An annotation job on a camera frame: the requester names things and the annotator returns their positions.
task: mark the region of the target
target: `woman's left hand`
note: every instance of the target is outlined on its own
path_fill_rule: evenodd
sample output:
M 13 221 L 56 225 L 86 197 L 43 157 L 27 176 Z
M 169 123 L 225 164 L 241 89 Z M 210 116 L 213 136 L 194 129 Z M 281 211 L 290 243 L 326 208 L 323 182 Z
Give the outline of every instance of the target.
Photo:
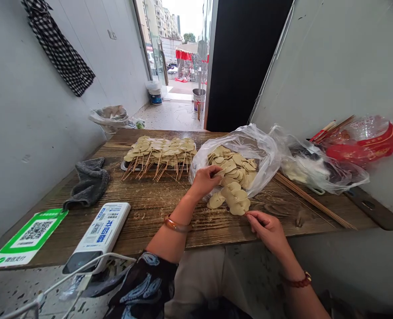
M 221 182 L 221 176 L 214 176 L 214 174 L 221 170 L 222 168 L 217 165 L 198 169 L 193 184 L 189 191 L 187 191 L 187 194 L 200 201 L 202 197 L 209 194 Z

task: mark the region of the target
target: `qr code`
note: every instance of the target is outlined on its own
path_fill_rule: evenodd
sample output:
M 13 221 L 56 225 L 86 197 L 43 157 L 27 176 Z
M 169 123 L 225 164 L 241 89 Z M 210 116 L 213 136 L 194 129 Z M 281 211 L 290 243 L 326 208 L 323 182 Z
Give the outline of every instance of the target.
M 20 240 L 35 240 L 42 237 L 44 232 L 53 224 L 53 222 L 36 222 L 32 227 L 20 238 Z

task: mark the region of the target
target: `doorway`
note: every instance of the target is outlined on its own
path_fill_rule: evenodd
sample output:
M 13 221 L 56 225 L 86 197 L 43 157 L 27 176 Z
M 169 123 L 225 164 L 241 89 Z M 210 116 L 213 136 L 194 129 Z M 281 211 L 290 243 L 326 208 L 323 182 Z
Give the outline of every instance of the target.
M 171 108 L 172 112 L 185 109 L 187 118 L 184 121 L 178 117 L 177 120 L 189 123 L 196 119 L 198 127 L 203 128 L 208 84 L 207 35 L 210 22 L 207 24 L 207 17 L 208 13 L 211 14 L 208 8 L 212 7 L 212 0 L 134 2 L 150 75 L 162 85 L 163 106 L 166 103 L 181 103 Z M 197 94 L 195 101 L 199 112 L 194 111 L 194 93 Z

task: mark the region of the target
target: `amber bracelet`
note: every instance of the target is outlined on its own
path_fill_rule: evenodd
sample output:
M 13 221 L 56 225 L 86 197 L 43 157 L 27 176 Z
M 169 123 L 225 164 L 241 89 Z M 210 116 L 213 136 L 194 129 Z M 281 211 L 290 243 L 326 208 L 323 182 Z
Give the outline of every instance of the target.
M 293 288 L 304 288 L 308 285 L 311 285 L 311 276 L 308 272 L 304 272 L 304 274 L 306 275 L 306 277 L 303 280 L 300 281 L 290 281 L 288 279 L 286 279 L 283 275 L 280 275 L 280 278 L 282 279 L 282 281 L 287 284 L 289 287 L 293 287 Z
M 173 221 L 170 219 L 170 215 L 165 216 L 165 218 L 164 218 L 164 224 L 165 224 L 165 226 L 167 226 L 169 229 L 172 229 L 172 230 L 174 230 L 174 231 L 176 231 L 176 232 L 179 232 L 179 233 L 187 233 L 187 232 L 189 232 L 190 230 L 192 230 L 192 225 L 182 225 L 182 224 L 173 222 Z

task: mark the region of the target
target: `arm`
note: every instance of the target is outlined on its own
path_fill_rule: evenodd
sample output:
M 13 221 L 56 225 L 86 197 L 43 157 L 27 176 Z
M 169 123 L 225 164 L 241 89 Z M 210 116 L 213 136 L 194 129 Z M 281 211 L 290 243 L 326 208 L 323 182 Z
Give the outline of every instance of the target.
M 304 271 L 288 244 L 279 219 L 256 210 L 248 211 L 246 217 L 251 224 L 253 233 L 257 233 L 257 237 L 263 241 L 282 264 L 285 278 L 291 281 L 304 280 L 306 277 Z M 285 285 L 285 291 L 294 318 L 330 318 L 311 285 L 304 288 L 293 288 Z
M 181 225 L 189 225 L 196 204 L 220 183 L 221 176 L 212 176 L 221 170 L 221 167 L 214 165 L 198 170 L 191 188 L 174 209 L 170 219 Z M 163 224 L 149 242 L 146 251 L 177 264 L 183 255 L 186 237 L 186 233 L 176 232 Z
M 196 204 L 213 190 L 221 176 L 219 166 L 196 172 L 192 187 L 170 215 L 170 219 L 189 225 Z M 183 255 L 187 234 L 169 229 L 164 224 L 149 242 L 146 251 L 125 272 L 119 291 L 109 301 L 105 319 L 163 318 L 164 304 L 174 293 L 174 276 Z

